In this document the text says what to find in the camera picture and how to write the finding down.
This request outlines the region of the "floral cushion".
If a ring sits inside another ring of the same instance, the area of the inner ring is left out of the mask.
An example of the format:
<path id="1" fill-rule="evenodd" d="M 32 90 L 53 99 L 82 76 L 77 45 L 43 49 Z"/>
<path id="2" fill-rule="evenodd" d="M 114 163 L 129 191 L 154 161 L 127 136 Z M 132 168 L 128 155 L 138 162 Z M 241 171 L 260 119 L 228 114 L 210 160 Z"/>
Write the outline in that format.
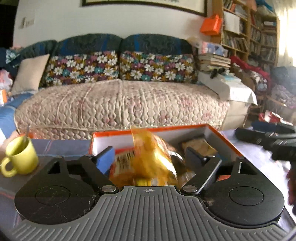
<path id="1" fill-rule="evenodd" d="M 119 59 L 119 76 L 130 81 L 194 83 L 197 73 L 192 54 L 125 51 Z"/>
<path id="2" fill-rule="evenodd" d="M 118 56 L 115 51 L 53 56 L 41 81 L 44 87 L 95 83 L 117 79 Z"/>

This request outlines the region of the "left floral cushion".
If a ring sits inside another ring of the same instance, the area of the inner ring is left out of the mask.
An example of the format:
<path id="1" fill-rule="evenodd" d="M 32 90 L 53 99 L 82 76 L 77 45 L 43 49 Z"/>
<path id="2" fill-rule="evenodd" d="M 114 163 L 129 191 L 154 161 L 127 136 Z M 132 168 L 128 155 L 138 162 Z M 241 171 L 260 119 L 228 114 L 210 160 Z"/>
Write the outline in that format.
<path id="1" fill-rule="evenodd" d="M 117 79 L 118 56 L 115 51 L 53 56 L 41 81 L 44 87 L 95 83 Z"/>

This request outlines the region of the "golden biscuit pack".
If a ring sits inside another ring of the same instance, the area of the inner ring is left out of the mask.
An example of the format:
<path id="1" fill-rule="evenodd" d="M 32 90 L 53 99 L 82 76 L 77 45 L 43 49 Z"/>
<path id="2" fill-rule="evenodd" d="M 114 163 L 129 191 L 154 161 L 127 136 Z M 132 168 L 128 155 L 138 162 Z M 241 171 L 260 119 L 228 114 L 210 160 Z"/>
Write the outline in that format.
<path id="1" fill-rule="evenodd" d="M 204 138 L 195 138 L 181 143 L 181 147 L 185 151 L 188 147 L 198 152 L 201 156 L 215 156 L 218 151 L 214 149 Z"/>

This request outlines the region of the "stack of books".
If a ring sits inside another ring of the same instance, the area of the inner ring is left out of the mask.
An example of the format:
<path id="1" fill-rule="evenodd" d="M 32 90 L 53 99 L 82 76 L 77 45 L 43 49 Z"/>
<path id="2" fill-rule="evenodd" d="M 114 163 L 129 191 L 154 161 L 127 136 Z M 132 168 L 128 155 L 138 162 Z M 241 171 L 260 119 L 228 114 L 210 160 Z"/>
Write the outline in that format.
<path id="1" fill-rule="evenodd" d="M 231 67 L 230 58 L 216 54 L 202 54 L 197 56 L 197 69 L 204 72 L 212 72 L 214 70 L 229 70 Z"/>

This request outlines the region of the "framed wall picture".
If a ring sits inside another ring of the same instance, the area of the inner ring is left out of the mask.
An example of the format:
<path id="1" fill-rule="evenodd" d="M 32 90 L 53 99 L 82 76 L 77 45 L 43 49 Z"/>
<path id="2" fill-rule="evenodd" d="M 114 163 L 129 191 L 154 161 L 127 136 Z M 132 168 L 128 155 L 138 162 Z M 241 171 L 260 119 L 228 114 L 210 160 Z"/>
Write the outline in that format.
<path id="1" fill-rule="evenodd" d="M 206 0 L 102 0 L 88 1 L 82 0 L 81 6 L 95 6 L 106 4 L 138 4 L 145 6 L 157 6 L 161 8 L 175 9 L 192 13 L 195 15 L 207 17 L 207 1 Z"/>

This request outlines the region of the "orange paper bag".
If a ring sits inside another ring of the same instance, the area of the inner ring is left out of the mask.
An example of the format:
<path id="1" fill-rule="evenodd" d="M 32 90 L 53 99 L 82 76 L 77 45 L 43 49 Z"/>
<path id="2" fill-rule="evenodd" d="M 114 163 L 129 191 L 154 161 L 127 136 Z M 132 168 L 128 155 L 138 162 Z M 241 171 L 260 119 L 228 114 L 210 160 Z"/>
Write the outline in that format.
<path id="1" fill-rule="evenodd" d="M 213 14 L 205 18 L 201 25 L 200 32 L 206 36 L 216 36 L 221 32 L 223 18 L 217 14 Z"/>

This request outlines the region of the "orange cardboard box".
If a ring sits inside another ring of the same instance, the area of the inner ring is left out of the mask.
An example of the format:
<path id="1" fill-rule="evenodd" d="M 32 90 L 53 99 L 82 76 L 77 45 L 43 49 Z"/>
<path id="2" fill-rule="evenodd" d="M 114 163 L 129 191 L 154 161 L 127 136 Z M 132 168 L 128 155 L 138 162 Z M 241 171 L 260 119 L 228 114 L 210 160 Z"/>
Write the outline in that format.
<path id="1" fill-rule="evenodd" d="M 233 161 L 241 155 L 208 124 L 95 132 L 89 153 L 95 169 L 119 189 L 181 188 L 214 157 Z"/>

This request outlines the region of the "right floral cushion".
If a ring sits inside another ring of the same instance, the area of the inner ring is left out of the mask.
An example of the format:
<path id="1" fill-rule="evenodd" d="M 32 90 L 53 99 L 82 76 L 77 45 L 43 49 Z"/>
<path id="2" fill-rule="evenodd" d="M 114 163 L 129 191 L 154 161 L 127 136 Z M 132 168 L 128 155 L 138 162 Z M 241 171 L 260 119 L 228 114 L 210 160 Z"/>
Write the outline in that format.
<path id="1" fill-rule="evenodd" d="M 119 59 L 119 76 L 130 81 L 194 83 L 197 73 L 192 54 L 125 51 Z"/>

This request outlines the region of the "quilted sofa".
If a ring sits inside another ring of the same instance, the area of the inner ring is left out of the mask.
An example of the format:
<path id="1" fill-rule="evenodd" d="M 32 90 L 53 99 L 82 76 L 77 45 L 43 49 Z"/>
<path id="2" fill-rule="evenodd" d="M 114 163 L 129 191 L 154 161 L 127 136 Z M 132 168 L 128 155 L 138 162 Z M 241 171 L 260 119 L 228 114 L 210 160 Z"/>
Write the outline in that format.
<path id="1" fill-rule="evenodd" d="M 50 59 L 99 51 L 115 51 L 118 63 L 125 51 L 193 55 L 188 41 L 166 35 L 139 34 L 123 39 L 113 34 L 87 34 L 37 42 L 22 49 L 18 61 L 21 64 L 46 54 Z M 224 76 L 215 78 L 213 86 L 208 87 L 204 83 L 210 76 L 196 73 L 194 83 L 130 81 L 118 76 L 52 87 L 42 85 L 42 76 L 37 91 L 17 94 L 9 123 L 19 133 L 30 125 L 37 137 L 52 140 L 88 140 L 96 131 L 126 130 L 131 126 L 207 123 L 221 130 L 242 126 L 249 107 L 257 103 L 253 90 L 239 80 L 226 81 Z"/>

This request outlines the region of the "yellow-green mug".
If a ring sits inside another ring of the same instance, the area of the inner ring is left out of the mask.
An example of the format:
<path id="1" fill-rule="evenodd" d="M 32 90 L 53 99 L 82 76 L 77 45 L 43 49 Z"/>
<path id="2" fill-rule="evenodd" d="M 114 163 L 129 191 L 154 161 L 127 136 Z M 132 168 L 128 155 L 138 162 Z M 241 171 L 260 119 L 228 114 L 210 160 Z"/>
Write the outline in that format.
<path id="1" fill-rule="evenodd" d="M 29 137 L 17 137 L 11 141 L 1 161 L 1 173 L 4 177 L 13 177 L 16 174 L 27 175 L 38 166 L 39 159 L 32 140 Z"/>

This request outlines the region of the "beige plain pillow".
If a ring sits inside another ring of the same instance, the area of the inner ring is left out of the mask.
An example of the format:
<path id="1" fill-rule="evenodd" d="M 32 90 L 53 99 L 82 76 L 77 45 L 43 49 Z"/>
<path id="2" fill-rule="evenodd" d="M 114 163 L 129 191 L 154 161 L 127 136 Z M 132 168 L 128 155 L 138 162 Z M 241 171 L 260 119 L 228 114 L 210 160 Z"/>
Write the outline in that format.
<path id="1" fill-rule="evenodd" d="M 49 54 L 46 54 L 28 58 L 21 62 L 11 88 L 12 95 L 38 90 L 49 56 Z"/>

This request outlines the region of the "yellow chips bag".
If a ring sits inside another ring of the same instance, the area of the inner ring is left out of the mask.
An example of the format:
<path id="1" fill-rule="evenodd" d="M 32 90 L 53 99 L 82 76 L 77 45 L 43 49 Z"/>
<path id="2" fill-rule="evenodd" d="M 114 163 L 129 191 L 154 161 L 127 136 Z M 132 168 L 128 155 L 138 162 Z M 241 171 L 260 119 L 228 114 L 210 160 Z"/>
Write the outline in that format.
<path id="1" fill-rule="evenodd" d="M 144 128 L 132 128 L 133 148 L 115 156 L 109 180 L 119 189 L 124 186 L 177 186 L 178 174 L 171 157 L 176 149 Z"/>

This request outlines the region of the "wooden bookshelf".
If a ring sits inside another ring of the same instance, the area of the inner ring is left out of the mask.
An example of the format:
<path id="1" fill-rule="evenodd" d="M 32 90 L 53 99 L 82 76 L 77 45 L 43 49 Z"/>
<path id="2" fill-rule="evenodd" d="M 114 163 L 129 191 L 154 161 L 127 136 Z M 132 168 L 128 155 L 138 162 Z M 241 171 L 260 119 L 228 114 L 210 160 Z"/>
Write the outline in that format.
<path id="1" fill-rule="evenodd" d="M 220 33 L 211 41 L 221 44 L 227 56 L 269 71 L 278 64 L 280 20 L 259 12 L 257 1 L 212 1 L 212 13 L 223 19 Z"/>

